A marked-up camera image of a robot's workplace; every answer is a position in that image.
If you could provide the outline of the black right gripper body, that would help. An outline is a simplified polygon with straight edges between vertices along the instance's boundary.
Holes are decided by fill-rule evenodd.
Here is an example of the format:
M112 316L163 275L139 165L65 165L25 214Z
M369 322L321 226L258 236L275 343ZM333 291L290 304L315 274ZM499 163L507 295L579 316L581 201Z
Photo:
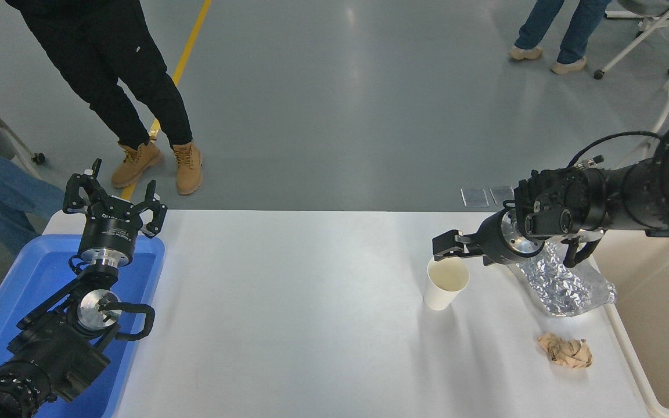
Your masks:
M502 232L502 220L509 211L499 211L486 218L475 234L475 243L483 252L483 265L513 264L513 253Z

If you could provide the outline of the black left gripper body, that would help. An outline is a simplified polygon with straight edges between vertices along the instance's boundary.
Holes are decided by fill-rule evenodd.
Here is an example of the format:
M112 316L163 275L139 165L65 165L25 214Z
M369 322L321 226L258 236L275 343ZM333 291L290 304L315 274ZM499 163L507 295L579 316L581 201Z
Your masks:
M85 262L112 258L132 262L141 220L127 212L132 204L118 197L94 201L86 209L86 223L77 250Z

